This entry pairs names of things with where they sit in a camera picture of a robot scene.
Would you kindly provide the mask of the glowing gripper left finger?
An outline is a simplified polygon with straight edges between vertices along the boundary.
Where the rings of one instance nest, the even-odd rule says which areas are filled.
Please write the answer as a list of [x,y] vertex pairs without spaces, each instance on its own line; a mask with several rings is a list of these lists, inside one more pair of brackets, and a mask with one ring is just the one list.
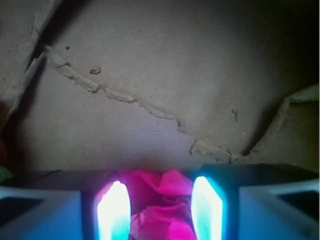
[[0,184],[3,240],[127,240],[131,203],[114,170],[32,171]]

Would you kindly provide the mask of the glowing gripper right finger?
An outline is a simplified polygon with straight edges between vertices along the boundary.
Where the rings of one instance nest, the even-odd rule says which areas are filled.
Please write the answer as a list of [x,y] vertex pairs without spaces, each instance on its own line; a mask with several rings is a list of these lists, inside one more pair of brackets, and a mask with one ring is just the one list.
[[289,164],[205,164],[191,218],[199,240],[317,240],[319,175]]

